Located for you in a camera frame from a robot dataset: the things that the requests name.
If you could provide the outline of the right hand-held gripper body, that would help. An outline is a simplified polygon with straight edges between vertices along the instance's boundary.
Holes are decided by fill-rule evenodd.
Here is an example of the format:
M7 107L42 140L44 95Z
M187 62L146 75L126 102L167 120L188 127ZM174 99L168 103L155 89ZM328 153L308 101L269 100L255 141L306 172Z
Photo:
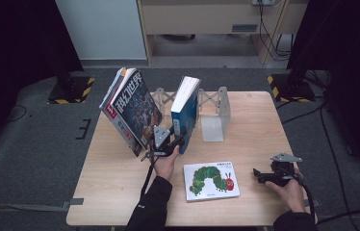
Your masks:
M270 159L272 160L270 167L276 177L276 185L284 187L291 179L299 179L295 172L294 163L300 163L302 161L300 157L287 153L280 153L272 156Z

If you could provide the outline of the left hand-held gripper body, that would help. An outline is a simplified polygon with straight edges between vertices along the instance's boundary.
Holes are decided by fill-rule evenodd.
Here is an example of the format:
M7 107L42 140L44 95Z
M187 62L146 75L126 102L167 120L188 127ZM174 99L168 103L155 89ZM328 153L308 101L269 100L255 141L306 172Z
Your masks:
M168 157L172 154L175 146L172 145L174 140L171 139L169 129L154 126L151 139L148 141L146 146L145 155L141 158L153 160L154 157Z

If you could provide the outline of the blue book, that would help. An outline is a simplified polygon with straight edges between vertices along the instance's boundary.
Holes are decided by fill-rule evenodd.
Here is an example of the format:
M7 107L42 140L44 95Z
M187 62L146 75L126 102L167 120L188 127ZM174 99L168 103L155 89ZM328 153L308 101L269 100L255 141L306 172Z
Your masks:
M184 76L170 109L174 136L178 139L183 135L184 139L179 149L181 154L187 150L196 123L200 82L198 78Z

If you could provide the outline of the expandable grey metal book rack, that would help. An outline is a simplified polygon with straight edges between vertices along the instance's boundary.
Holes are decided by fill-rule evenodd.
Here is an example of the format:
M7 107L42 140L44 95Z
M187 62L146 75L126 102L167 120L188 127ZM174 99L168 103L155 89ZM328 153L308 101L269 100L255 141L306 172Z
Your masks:
M157 126L169 129L173 125L170 109L175 95L176 92L168 93L163 89L158 89L152 94L157 99L158 108L164 114L163 122ZM193 130L197 127L201 129L203 141L224 141L230 117L230 102L226 87L220 87L214 92L199 89L197 119Z

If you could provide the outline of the dark cover magazine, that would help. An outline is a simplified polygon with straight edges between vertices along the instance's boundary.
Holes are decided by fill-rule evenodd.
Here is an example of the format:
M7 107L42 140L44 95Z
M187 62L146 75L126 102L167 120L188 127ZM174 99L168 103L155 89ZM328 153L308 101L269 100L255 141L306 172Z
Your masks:
M162 121L162 113L139 70L135 68L126 70L110 105L113 113L121 116L133 137L142 148L146 149L154 127Z

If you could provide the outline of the white caterpillar picture book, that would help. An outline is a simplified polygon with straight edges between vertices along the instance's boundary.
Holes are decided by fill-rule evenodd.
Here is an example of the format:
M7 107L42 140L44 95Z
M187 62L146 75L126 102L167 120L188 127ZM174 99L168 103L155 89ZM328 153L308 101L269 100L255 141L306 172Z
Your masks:
M184 165L183 172L188 202L238 197L241 194L231 162Z

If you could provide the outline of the magazine with orange corner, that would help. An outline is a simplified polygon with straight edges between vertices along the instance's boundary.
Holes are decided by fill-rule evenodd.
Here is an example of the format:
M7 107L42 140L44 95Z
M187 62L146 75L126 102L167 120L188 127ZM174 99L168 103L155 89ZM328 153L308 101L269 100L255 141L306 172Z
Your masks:
M104 108L107 105L108 101L112 99L113 96L116 94L118 87L120 86L121 82L123 81L123 78L125 77L126 71L127 71L126 67L122 67L117 71L115 79L109 86L108 91L102 100L102 103L99 105L100 109Z

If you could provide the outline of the person's right hand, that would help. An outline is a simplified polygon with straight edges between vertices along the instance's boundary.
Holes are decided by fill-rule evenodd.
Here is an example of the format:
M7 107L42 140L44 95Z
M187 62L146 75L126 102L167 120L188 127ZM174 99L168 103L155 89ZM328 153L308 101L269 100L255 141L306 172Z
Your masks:
M271 181L267 181L265 185L276 192L284 204L293 213L305 213L303 188L296 179L291 179L286 186L280 187Z

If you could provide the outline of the person's left hand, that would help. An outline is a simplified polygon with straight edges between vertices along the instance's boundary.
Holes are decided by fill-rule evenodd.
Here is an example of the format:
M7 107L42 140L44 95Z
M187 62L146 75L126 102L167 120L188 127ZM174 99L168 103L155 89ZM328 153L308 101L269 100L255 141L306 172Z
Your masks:
M179 145L176 145L172 154L168 157L154 157L153 164L157 176L170 180L174 171L175 160L179 155Z

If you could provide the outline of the stand base with yellow stripes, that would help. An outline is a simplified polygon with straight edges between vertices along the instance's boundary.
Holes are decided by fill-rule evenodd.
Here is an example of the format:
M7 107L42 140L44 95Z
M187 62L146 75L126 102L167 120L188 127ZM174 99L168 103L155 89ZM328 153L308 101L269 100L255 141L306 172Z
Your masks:
M312 102L315 94L309 84L296 81L289 74L272 74L267 77L277 102Z
M71 83L57 81L48 96L49 104L83 103L90 93L94 79L89 76L71 77Z

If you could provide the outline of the beige wooden desk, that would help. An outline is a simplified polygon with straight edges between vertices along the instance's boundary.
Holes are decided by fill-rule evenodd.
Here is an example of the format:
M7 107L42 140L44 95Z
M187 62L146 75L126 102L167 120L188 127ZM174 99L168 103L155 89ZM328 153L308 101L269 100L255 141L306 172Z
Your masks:
M262 64L280 35L297 33L308 2L252 6L251 0L137 0L148 59L157 35L248 34Z

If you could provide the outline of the white panel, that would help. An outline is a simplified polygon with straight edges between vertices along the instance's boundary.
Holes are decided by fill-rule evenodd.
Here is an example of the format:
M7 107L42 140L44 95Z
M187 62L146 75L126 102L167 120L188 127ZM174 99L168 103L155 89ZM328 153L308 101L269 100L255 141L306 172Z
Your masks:
M145 60L137 0L56 0L85 61Z

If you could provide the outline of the black curtain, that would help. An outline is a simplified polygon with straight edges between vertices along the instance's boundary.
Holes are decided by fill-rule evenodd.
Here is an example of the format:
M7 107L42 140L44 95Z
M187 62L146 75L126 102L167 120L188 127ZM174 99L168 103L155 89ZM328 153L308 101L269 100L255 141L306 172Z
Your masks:
M23 88L53 77L47 54L82 68L55 0L0 0L0 128Z
M287 68L292 85L307 70L331 74L330 110L360 155L360 0L309 0Z

